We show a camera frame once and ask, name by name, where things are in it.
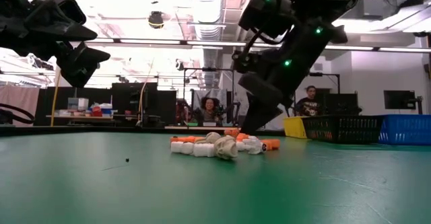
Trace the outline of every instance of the blue basket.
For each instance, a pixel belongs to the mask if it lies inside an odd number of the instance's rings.
[[[390,145],[431,145],[431,115],[386,115],[379,142]]]

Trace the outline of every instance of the white wall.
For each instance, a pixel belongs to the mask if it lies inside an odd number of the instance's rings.
[[[319,71],[319,73],[332,73],[331,61],[326,61],[324,57],[319,57],[316,63],[321,63],[323,66],[323,70]],[[307,96],[306,88],[310,85],[321,89],[331,89],[334,93],[337,92],[337,78],[335,76],[306,77],[295,92],[296,101]]]
[[[346,52],[332,60],[331,71],[340,74],[340,91],[342,94],[354,93],[352,87],[352,52]]]
[[[420,47],[417,41],[410,47]],[[417,114],[417,110],[385,110],[384,90],[414,90],[422,96],[428,113],[429,82],[423,68],[424,54],[347,52],[332,61],[333,73],[341,74],[341,92],[358,92],[364,115]]]

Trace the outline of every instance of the fluorescent light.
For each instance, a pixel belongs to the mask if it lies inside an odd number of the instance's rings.
[[[96,38],[94,40],[89,40],[87,42],[110,42],[110,43],[113,43],[114,40],[110,39],[110,38]]]
[[[382,30],[381,21],[338,19],[332,23],[334,26],[344,26],[346,33],[367,33]]]
[[[431,53],[431,48],[380,48],[379,52],[416,52]]]
[[[32,75],[32,76],[39,75],[38,73],[29,73],[29,72],[1,72],[1,74],[4,74],[4,75]]]
[[[245,46],[246,42],[187,41],[187,44],[197,46]]]
[[[371,46],[333,46],[327,45],[326,50],[372,50]]]
[[[192,46],[192,49],[223,50],[223,47],[222,46]]]
[[[188,26],[199,26],[199,27],[220,27],[225,28],[226,24],[206,24],[206,23],[199,23],[199,22],[187,22]]]
[[[279,48],[281,47],[281,44],[277,44],[277,45],[271,45],[271,44],[266,44],[266,43],[254,43],[252,45],[252,47],[264,47],[264,48]]]
[[[122,43],[136,44],[163,44],[163,45],[178,45],[179,40],[140,40],[140,39],[121,39]]]

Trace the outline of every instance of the curly hair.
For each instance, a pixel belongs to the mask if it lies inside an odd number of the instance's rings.
[[[217,98],[204,97],[201,99],[201,108],[205,109],[205,105],[207,100],[212,100],[214,102],[214,108],[217,108],[220,105],[220,101]]]

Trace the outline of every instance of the black basket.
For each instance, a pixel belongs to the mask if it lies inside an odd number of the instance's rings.
[[[303,118],[308,139],[330,143],[377,143],[383,116],[314,116]]]

